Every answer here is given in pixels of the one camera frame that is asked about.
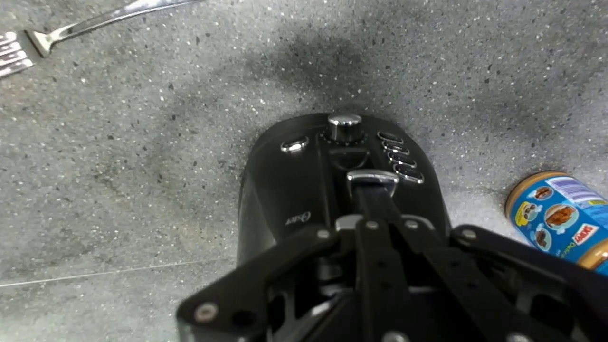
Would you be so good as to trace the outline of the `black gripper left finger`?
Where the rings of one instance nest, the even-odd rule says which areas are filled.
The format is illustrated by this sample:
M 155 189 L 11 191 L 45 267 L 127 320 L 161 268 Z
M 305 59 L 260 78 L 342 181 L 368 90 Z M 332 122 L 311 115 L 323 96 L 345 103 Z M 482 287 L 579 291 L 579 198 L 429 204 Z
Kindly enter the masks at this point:
M 351 232 L 304 229 L 182 301 L 178 342 L 355 342 Z

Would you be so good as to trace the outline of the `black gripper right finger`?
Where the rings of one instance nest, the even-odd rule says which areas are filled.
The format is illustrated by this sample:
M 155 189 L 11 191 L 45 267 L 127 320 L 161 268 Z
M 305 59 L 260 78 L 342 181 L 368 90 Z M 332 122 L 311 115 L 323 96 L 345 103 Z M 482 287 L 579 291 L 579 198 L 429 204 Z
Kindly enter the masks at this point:
M 397 242 L 412 291 L 482 342 L 608 342 L 608 282 L 478 227 L 452 232 L 402 215 Z

